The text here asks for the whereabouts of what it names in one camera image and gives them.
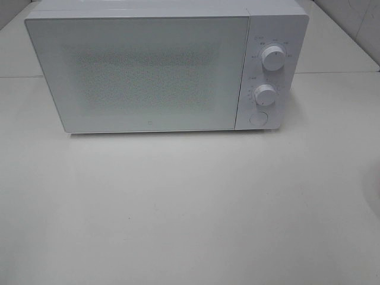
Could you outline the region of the round door release button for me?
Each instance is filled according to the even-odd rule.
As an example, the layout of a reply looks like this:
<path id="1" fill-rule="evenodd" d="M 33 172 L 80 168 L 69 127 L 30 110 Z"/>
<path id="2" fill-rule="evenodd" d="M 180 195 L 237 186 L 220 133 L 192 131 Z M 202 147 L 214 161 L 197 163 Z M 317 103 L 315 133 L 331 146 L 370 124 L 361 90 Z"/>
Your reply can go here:
<path id="1" fill-rule="evenodd" d="M 265 112 L 255 112 L 249 119 L 250 123 L 257 127 L 262 127 L 268 122 L 268 115 Z"/>

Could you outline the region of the white microwave door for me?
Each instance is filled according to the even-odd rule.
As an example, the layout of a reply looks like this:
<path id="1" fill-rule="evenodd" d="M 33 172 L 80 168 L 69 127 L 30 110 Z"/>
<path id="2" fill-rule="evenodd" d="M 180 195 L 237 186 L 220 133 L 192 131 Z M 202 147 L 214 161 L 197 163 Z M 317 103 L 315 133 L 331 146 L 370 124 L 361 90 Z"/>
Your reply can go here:
<path id="1" fill-rule="evenodd" d="M 68 133 L 235 127 L 247 17 L 25 24 Z"/>

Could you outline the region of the upper white power knob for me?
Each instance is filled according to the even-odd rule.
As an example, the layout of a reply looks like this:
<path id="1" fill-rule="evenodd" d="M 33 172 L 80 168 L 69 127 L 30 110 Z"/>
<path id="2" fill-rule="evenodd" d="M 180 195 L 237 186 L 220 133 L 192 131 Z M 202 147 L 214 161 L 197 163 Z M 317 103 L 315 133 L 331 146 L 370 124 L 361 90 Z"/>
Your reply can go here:
<path id="1" fill-rule="evenodd" d="M 261 63 L 267 71 L 278 71 L 285 63 L 286 50 L 282 45 L 271 44 L 264 47 L 261 51 Z"/>

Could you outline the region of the lower white timer knob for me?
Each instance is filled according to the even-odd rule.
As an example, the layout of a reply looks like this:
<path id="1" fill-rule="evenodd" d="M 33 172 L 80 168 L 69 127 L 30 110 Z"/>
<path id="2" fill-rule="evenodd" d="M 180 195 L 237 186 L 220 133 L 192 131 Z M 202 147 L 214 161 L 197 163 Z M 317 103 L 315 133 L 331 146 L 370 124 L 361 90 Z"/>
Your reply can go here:
<path id="1" fill-rule="evenodd" d="M 269 106 L 276 101 L 278 92 L 271 84 L 263 84 L 254 90 L 256 104 L 259 106 Z"/>

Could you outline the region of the white microwave oven body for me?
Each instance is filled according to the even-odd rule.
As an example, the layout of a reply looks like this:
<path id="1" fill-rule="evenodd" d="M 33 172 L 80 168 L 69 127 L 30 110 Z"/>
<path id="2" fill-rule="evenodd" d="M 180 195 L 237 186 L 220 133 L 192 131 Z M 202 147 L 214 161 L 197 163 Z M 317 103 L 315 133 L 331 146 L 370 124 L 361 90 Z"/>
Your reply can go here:
<path id="1" fill-rule="evenodd" d="M 41 1 L 24 23 L 28 19 L 213 17 L 247 17 L 249 24 L 235 127 L 200 131 L 279 128 L 309 22 L 309 16 L 296 1 Z M 273 43 L 285 48 L 286 59 L 280 70 L 267 71 L 260 54 Z M 276 101 L 269 106 L 259 106 L 255 101 L 254 90 L 263 84 L 271 84 L 278 92 Z M 255 112 L 268 115 L 264 126 L 250 123 Z"/>

